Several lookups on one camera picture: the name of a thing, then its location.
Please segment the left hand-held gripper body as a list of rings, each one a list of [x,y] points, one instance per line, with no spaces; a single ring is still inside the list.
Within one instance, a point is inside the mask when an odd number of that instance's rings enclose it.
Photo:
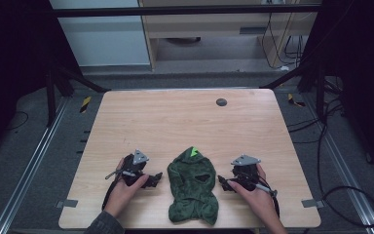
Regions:
[[[132,154],[124,158],[120,169],[116,169],[105,178],[108,179],[111,176],[120,177],[127,186],[131,186],[143,175],[143,169],[148,161],[149,158],[139,149],[136,149]]]

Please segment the black and yellow tape strip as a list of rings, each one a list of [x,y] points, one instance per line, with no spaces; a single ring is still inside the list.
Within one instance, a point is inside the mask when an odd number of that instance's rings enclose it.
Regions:
[[[288,102],[290,104],[293,104],[293,105],[296,105],[296,106],[299,106],[299,107],[304,107],[306,106],[305,102],[303,101],[296,101],[293,97],[292,94],[287,94],[287,99],[288,99]]]
[[[85,98],[84,98],[84,100],[83,100],[83,102],[82,102],[82,105],[81,105],[81,107],[80,107],[80,110],[79,110],[80,113],[85,113],[85,112],[86,112],[86,110],[87,110],[87,108],[88,108],[88,106],[89,106],[89,103],[90,103],[91,99],[92,99],[92,97],[85,97]]]

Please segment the person's left hand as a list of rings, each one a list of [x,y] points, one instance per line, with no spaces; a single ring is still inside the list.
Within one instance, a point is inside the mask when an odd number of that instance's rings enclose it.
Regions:
[[[133,185],[127,186],[121,176],[118,175],[116,177],[117,183],[109,194],[104,211],[118,219],[136,191],[144,185],[148,178],[149,175],[142,175]]]

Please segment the person's right hand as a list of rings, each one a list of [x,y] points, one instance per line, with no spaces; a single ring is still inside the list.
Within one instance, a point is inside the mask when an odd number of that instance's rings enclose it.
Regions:
[[[274,202],[269,193],[258,188],[254,189],[253,191],[248,191],[237,182],[231,180],[229,180],[228,183],[236,190],[239,195],[242,196],[242,198],[249,205],[250,209],[262,223],[268,217],[279,218],[274,207]]]

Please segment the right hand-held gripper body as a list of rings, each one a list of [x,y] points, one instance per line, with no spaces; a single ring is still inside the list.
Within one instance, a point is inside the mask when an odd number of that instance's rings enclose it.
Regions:
[[[233,181],[237,182],[248,191],[253,191],[258,188],[270,195],[276,195],[277,191],[272,190],[267,181],[262,179],[259,174],[257,165],[260,162],[260,159],[245,154],[233,160]]]

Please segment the white cabinet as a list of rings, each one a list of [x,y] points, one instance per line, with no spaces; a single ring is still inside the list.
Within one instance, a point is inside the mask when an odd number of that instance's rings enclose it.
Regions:
[[[50,0],[55,10],[138,7],[137,0]],[[81,67],[149,65],[141,17],[58,19]]]

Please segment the aluminium floor rail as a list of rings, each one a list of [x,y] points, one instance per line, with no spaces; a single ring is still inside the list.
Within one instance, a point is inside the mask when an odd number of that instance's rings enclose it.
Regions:
[[[56,130],[64,115],[65,109],[70,101],[69,97],[62,97],[56,108],[55,117],[50,125],[45,126],[44,132],[38,137],[34,151],[22,172],[17,186],[7,202],[4,210],[0,214],[0,234],[7,234],[10,226],[24,200],[24,197],[35,177],[43,158],[46,155],[48,147],[53,140]]]
[[[343,159],[331,132],[328,130],[327,111],[324,110],[321,114],[317,114],[314,99],[310,96],[304,96],[304,100],[306,101],[306,104],[313,117],[317,119],[316,125],[320,130],[317,151],[318,185],[321,194],[320,200],[341,219],[344,219],[351,225],[365,229],[367,234],[374,234],[374,199],[361,189],[357,179],[353,175],[353,172]],[[326,149],[330,161],[334,165],[338,176],[342,180],[342,185],[337,185],[327,190],[322,187],[320,171],[320,152],[323,148]],[[345,192],[349,196],[349,199],[358,215],[359,221],[354,221],[348,218],[346,215],[343,215],[343,213],[329,201],[329,199],[332,196],[335,196],[337,192]]]

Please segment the dark green hooded pet garment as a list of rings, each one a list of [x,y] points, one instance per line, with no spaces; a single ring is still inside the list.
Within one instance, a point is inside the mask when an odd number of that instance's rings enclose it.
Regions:
[[[173,202],[168,208],[171,222],[201,219],[214,225],[219,204],[212,190],[216,171],[210,160],[191,146],[177,156],[167,168]]]

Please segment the black horizontal frame bar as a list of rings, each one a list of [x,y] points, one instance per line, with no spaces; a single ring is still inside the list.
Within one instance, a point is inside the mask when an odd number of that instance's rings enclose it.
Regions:
[[[259,14],[259,13],[310,13],[319,12],[321,4],[285,5],[214,5],[169,6],[137,8],[59,9],[49,11],[57,18],[78,17],[128,17],[128,16],[174,16],[206,14]]]

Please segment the grey bracket on table edge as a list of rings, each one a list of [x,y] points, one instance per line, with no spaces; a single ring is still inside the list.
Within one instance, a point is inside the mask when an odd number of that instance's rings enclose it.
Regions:
[[[324,207],[324,203],[322,201],[316,201],[315,199],[302,200],[301,203],[304,208],[315,207],[320,209]]]
[[[60,200],[60,201],[57,201],[56,202],[56,207],[58,209],[61,209],[61,208],[64,208],[64,207],[68,207],[68,208],[75,208],[78,204],[78,201],[77,200]]]

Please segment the black metal stand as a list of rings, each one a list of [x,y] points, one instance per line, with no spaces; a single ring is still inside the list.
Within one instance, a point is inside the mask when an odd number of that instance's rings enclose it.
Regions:
[[[261,89],[273,90],[294,77],[299,77],[297,85],[299,92],[308,92],[312,87],[316,87],[316,114],[319,120],[324,123],[324,63],[320,60],[303,61],[298,67],[282,75],[279,79],[261,86]]]
[[[71,97],[74,94],[74,88],[69,82],[70,79],[77,81],[78,83],[97,93],[108,92],[108,89],[98,86],[96,83],[86,79],[82,74],[73,72],[59,63],[53,63],[45,76],[48,106],[48,127],[50,127],[56,119],[55,89],[58,89],[63,97]]]

